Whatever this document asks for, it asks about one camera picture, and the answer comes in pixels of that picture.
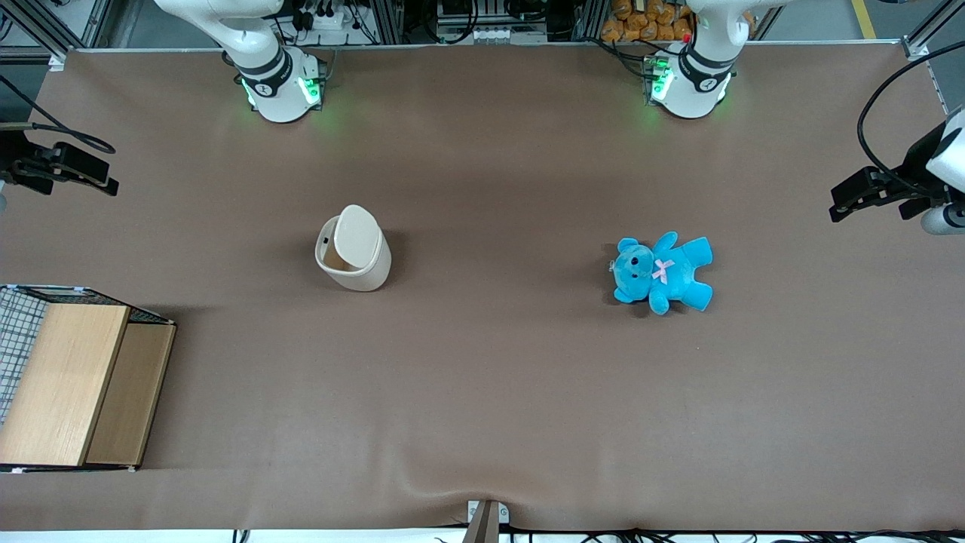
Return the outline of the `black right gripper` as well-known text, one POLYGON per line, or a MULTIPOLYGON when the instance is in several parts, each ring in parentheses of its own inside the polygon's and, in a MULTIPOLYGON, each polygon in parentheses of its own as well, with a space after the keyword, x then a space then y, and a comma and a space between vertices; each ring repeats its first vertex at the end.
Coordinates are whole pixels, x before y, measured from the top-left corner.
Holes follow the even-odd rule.
POLYGON ((28 141, 23 131, 1 133, 1 179, 3 183, 23 186, 40 195, 52 195, 54 166, 72 174, 75 183, 115 197, 120 183, 109 170, 100 171, 100 159, 76 146, 58 142, 53 148, 28 141))

